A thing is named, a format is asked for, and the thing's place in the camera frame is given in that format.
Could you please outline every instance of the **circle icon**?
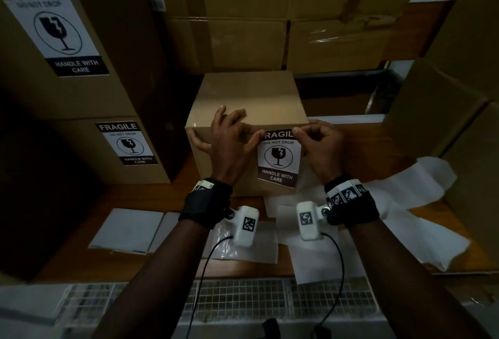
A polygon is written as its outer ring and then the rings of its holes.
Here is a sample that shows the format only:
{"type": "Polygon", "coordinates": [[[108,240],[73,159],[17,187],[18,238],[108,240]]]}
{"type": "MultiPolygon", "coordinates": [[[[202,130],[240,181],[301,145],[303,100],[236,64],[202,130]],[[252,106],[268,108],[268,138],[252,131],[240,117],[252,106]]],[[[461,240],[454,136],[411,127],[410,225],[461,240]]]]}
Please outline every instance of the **circle icon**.
{"type": "Polygon", "coordinates": [[[116,145],[127,155],[137,156],[144,152],[144,146],[135,138],[120,138],[116,141],[116,145]]]}
{"type": "Polygon", "coordinates": [[[59,14],[39,12],[33,19],[33,25],[40,39],[61,54],[74,55],[83,46],[78,30],[59,14]]]}
{"type": "Polygon", "coordinates": [[[264,153],[265,161],[273,168],[287,168],[293,162],[293,153],[285,146],[272,146],[264,153]]]}

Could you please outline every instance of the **white camera device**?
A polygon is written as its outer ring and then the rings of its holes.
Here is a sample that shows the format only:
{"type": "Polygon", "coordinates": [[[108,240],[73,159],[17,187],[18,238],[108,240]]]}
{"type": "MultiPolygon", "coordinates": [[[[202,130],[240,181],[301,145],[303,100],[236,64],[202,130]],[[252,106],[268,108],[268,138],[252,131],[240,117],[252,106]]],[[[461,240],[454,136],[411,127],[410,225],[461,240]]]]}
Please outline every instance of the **white camera device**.
{"type": "Polygon", "coordinates": [[[236,246],[251,247],[254,234],[257,231],[258,209],[249,206],[240,206],[238,210],[231,209],[224,220],[235,225],[234,244],[236,246]]]}
{"type": "Polygon", "coordinates": [[[312,201],[300,202],[296,205],[298,226],[304,241],[317,241],[323,238],[320,234],[319,222],[326,219],[328,212],[328,205],[317,206],[312,201]]]}

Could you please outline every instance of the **black cable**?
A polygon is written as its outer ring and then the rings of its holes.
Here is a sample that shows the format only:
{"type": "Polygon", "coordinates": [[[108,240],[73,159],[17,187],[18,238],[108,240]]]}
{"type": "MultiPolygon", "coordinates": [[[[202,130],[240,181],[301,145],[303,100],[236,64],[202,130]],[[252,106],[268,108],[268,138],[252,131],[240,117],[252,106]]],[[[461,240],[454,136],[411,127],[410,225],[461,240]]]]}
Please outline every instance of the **black cable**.
{"type": "Polygon", "coordinates": [[[191,331],[191,326],[192,326],[192,321],[194,319],[194,313],[196,312],[196,307],[197,307],[197,304],[198,304],[198,300],[199,300],[199,293],[201,292],[201,284],[203,283],[203,277],[205,276],[205,271],[206,271],[206,266],[208,265],[208,261],[209,259],[212,257],[212,254],[213,252],[215,251],[215,248],[218,247],[218,245],[223,242],[223,241],[226,241],[228,239],[232,239],[234,236],[233,235],[230,235],[228,237],[225,237],[223,239],[221,239],[220,241],[218,241],[217,244],[215,244],[215,246],[213,246],[212,248],[212,251],[209,253],[208,255],[208,258],[206,259],[206,263],[205,263],[205,267],[203,268],[203,273],[201,273],[201,278],[199,279],[199,287],[198,287],[198,292],[196,293],[196,299],[194,300],[194,306],[192,306],[192,315],[191,315],[191,321],[189,323],[189,328],[187,330],[187,335],[186,335],[186,339],[189,338],[189,333],[191,331]]]}
{"type": "Polygon", "coordinates": [[[328,233],[321,233],[321,235],[324,235],[325,237],[328,237],[330,240],[332,240],[333,243],[334,243],[334,245],[336,246],[336,249],[338,250],[338,254],[340,254],[340,260],[341,260],[341,284],[340,284],[340,289],[338,290],[338,296],[336,296],[336,298],[334,299],[333,306],[327,312],[326,316],[313,328],[312,332],[310,333],[310,337],[311,338],[313,338],[313,334],[314,334],[315,330],[317,330],[317,328],[319,328],[324,322],[326,322],[326,319],[334,311],[334,308],[336,307],[336,304],[340,300],[341,291],[343,290],[343,283],[345,282],[345,263],[343,261],[343,254],[341,254],[341,250],[340,250],[340,247],[338,246],[338,243],[328,233]]]}

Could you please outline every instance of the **hand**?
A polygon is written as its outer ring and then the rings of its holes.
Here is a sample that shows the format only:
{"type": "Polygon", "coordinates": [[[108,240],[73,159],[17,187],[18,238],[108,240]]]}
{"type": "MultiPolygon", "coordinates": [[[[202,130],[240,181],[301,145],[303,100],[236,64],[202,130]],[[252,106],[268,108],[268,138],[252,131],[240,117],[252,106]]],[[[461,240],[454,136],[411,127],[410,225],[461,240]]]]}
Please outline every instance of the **hand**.
{"type": "Polygon", "coordinates": [[[188,134],[194,146],[212,159],[212,178],[233,186],[246,171],[253,151],[265,137],[265,130],[239,122],[246,114],[245,109],[235,110],[229,115],[224,113],[223,105],[215,113],[211,144],[199,140],[193,129],[188,134]],[[253,135],[245,144],[241,140],[242,134],[253,135]]]}
{"type": "Polygon", "coordinates": [[[305,149],[305,157],[322,184],[341,176],[343,133],[332,124],[311,119],[310,124],[291,131],[305,149]]]}

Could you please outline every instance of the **black wrist strap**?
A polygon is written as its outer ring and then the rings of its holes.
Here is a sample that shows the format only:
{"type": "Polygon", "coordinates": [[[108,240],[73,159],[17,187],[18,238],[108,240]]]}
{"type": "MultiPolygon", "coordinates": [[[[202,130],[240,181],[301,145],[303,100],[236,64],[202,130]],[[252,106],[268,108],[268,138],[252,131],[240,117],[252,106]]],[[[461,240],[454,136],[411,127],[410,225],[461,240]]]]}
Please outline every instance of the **black wrist strap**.
{"type": "Polygon", "coordinates": [[[375,221],[379,218],[376,203],[364,185],[348,174],[343,174],[324,187],[328,195],[330,225],[350,227],[375,221]]]}
{"type": "Polygon", "coordinates": [[[232,187],[212,178],[205,180],[209,182],[210,188],[196,186],[187,195],[179,221],[189,219],[212,230],[224,218],[224,212],[229,208],[232,187]]]}

